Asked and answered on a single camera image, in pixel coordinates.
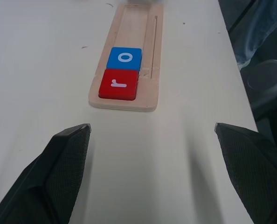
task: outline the blue jeans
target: blue jeans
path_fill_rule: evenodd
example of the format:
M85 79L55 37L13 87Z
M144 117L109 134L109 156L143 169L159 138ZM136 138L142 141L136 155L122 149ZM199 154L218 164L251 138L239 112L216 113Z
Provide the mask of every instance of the blue jeans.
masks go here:
M277 0L259 0L249 24L233 45L238 64L250 60L265 39L277 28Z

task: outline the table surface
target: table surface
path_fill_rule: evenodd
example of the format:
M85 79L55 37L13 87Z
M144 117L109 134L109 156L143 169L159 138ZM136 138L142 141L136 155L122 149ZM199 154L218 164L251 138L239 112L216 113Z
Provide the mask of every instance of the table surface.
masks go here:
M154 112L88 104L120 2L0 0L0 201L54 134L90 123L71 224L251 224L214 133L256 130L218 0L162 1Z

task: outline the slot in wooden tray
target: slot in wooden tray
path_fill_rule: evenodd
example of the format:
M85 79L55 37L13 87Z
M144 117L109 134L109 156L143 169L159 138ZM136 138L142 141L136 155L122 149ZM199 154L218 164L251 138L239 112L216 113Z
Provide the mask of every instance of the slot in wooden tray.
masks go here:
M154 111L159 93L159 71L163 6L121 4L117 8L89 92L92 106L131 111ZM104 99L98 96L106 64L113 47L143 50L135 100Z

